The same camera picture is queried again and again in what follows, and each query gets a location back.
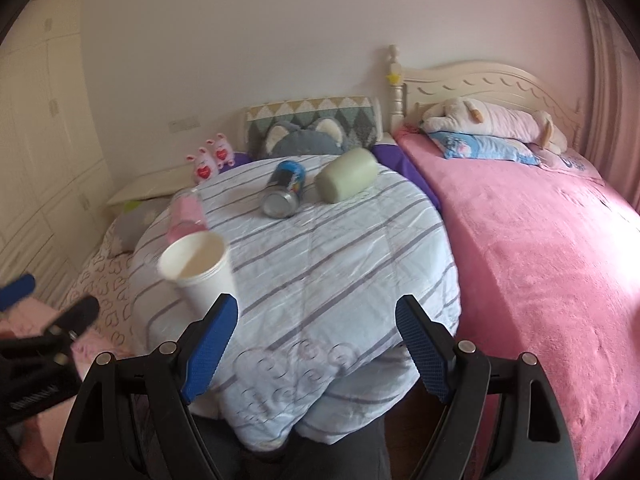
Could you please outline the folded pink quilt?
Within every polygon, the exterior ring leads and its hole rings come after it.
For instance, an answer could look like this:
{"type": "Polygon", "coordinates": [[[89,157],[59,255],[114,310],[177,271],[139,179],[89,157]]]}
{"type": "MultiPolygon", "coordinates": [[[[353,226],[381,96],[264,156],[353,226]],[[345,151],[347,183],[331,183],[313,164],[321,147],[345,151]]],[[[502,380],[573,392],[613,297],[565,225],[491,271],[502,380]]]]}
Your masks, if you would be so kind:
{"type": "Polygon", "coordinates": [[[55,311],[6,286],[1,310],[1,477],[47,479],[52,462],[43,435],[64,430],[65,402],[76,396],[98,354],[131,352],[93,327],[100,305],[90,295],[55,311]]]}

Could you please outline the white dog plush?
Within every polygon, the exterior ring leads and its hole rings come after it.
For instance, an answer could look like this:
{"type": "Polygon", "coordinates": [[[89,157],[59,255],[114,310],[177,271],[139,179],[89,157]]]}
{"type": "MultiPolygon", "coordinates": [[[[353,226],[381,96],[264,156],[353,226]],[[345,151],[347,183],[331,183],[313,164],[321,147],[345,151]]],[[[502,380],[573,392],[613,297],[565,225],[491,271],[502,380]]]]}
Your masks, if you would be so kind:
{"type": "Polygon", "coordinates": [[[533,143],[554,154],[568,149],[568,140],[543,110],[524,112],[472,98],[452,98],[431,106],[422,114],[426,133],[439,131],[496,136],[533,143]]]}

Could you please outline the blue cartoon pillow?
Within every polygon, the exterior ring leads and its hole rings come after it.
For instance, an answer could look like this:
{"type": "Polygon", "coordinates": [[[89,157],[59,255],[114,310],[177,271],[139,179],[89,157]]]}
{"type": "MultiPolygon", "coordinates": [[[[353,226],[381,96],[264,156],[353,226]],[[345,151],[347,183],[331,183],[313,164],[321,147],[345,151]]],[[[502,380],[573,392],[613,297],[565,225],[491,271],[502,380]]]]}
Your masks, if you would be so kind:
{"type": "Polygon", "coordinates": [[[529,147],[517,140],[446,131],[429,133],[427,136],[446,159],[505,160],[527,166],[540,164],[529,147]]]}

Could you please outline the grey flower pillow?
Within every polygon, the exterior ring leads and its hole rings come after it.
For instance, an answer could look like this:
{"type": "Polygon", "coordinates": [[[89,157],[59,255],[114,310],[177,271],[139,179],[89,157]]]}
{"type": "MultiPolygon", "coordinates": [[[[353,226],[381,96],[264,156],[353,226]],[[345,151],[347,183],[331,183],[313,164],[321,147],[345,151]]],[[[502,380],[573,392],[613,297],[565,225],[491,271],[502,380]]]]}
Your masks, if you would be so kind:
{"type": "Polygon", "coordinates": [[[169,197],[132,200],[107,229],[107,257],[115,258],[134,251],[137,242],[154,220],[168,207],[169,197]]]}

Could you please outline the pink fleece blanket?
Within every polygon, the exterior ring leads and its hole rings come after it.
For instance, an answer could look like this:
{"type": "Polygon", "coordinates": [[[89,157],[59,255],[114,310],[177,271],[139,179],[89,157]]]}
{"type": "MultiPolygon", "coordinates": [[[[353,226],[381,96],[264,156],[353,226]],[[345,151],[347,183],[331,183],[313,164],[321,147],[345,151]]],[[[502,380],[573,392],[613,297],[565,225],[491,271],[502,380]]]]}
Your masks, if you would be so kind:
{"type": "Polygon", "coordinates": [[[541,360],[578,474],[596,478],[639,413],[639,217],[612,188],[396,142],[439,199],[459,273],[458,334],[492,356],[541,360]]]}

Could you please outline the blue metal can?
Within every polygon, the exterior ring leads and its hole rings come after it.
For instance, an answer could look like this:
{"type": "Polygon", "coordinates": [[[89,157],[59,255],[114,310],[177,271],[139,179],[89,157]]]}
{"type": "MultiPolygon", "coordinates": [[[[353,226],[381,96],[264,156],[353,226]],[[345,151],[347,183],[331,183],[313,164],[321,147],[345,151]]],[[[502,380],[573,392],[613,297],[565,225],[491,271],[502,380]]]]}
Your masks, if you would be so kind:
{"type": "Polygon", "coordinates": [[[303,200],[306,169],[295,160],[277,164],[262,191],[262,212],[275,219],[294,216],[303,200]]]}

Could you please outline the front pink bunny plush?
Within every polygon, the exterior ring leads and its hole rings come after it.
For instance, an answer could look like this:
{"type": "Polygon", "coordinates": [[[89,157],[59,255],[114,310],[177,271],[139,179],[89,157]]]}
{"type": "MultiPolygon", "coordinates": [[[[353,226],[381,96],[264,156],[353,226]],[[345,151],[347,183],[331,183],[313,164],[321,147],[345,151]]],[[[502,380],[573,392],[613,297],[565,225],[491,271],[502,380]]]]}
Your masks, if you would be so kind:
{"type": "Polygon", "coordinates": [[[204,146],[198,148],[194,155],[186,156],[186,161],[192,165],[192,177],[195,184],[212,180],[219,174],[216,158],[204,146]]]}

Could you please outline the cream wooden headboard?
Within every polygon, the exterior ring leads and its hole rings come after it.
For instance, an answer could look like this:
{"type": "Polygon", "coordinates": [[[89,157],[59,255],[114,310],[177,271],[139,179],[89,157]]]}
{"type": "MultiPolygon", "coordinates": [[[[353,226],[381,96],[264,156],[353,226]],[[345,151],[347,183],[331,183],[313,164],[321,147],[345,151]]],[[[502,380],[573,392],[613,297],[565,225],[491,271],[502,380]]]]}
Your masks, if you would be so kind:
{"type": "Polygon", "coordinates": [[[469,96],[517,110],[544,110],[566,135],[573,150],[578,151],[582,144],[582,106],[569,106],[550,84],[521,68],[498,62],[464,61],[419,70],[403,66],[399,48],[392,44],[388,47],[388,73],[402,75],[401,84],[388,83],[391,132],[405,124],[415,125],[424,110],[434,104],[469,96]]]}

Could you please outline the light blue striped quilt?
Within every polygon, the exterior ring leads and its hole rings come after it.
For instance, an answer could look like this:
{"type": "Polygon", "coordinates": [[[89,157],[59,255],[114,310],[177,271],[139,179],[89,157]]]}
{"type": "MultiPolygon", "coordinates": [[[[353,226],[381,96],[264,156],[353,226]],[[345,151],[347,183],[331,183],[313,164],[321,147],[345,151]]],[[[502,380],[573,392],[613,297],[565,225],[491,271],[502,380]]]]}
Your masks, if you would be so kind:
{"type": "Polygon", "coordinates": [[[256,452],[292,432],[332,444],[390,410],[418,380],[395,323],[411,295],[447,330],[461,314],[442,217],[385,167],[349,200],[322,203],[307,184],[291,218],[262,213],[274,160],[200,188],[209,229],[230,248],[238,325],[195,414],[228,422],[256,452]]]}

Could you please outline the cream bedside ledge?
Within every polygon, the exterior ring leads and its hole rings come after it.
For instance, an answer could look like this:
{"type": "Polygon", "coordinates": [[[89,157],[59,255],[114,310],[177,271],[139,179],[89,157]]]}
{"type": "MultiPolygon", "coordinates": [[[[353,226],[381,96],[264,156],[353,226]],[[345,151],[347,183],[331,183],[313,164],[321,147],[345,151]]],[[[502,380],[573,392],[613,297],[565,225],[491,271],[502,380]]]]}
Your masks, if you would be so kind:
{"type": "Polygon", "coordinates": [[[189,165],[155,171],[127,183],[106,204],[116,206],[130,200],[173,196],[184,188],[192,188],[193,185],[192,167],[189,165]]]}

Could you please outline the cream wardrobe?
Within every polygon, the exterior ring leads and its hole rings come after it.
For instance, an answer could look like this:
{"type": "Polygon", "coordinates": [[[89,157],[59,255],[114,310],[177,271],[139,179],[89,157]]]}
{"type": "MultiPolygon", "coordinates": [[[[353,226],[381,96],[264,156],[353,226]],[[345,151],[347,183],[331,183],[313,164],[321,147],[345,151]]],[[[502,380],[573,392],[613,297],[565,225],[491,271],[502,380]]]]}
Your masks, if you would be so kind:
{"type": "Polygon", "coordinates": [[[82,0],[32,0],[1,45],[1,279],[58,307],[111,223],[82,66],[82,0]]]}

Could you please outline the triangle pattern headboard cushion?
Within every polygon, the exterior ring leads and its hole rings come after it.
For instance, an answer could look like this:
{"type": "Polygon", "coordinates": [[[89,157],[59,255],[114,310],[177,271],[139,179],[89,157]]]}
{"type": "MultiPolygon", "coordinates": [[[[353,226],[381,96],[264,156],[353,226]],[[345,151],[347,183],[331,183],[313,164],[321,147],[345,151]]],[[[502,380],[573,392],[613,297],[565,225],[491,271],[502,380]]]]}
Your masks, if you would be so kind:
{"type": "Polygon", "coordinates": [[[328,96],[287,100],[247,107],[244,112],[244,151],[262,156],[268,130],[283,120],[307,128],[317,119],[335,119],[343,128],[349,148],[370,148],[383,139],[380,103],[370,96],[328,96]]]}

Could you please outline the white plastic cup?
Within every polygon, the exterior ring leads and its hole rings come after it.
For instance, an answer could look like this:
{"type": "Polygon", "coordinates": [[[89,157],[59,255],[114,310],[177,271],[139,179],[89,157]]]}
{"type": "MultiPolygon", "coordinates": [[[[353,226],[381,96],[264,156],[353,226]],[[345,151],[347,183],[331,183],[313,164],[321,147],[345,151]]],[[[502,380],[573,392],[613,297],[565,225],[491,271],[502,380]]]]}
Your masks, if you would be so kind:
{"type": "Polygon", "coordinates": [[[160,255],[158,273],[199,315],[221,294],[239,299],[230,248],[215,232],[195,232],[176,240],[160,255]]]}

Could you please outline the rear pink bunny plush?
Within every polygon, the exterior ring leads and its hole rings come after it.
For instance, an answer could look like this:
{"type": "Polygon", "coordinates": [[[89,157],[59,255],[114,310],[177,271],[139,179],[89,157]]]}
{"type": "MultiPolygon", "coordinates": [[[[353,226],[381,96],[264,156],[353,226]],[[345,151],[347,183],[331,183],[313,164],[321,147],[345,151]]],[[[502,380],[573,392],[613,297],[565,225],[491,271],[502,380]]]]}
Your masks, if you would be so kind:
{"type": "Polygon", "coordinates": [[[212,154],[219,170],[235,165],[235,152],[228,138],[223,133],[216,133],[208,139],[206,145],[212,154]]]}

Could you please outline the grey bear cushion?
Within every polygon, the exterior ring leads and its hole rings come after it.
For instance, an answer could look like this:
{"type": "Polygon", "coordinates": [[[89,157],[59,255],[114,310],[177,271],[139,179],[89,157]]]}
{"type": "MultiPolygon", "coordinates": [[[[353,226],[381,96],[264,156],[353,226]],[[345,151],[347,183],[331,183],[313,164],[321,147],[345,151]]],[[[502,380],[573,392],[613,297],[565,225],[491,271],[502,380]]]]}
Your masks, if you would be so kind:
{"type": "Polygon", "coordinates": [[[341,155],[346,134],[333,118],[320,118],[307,127],[276,122],[268,131],[260,154],[267,158],[304,155],[341,155]]]}

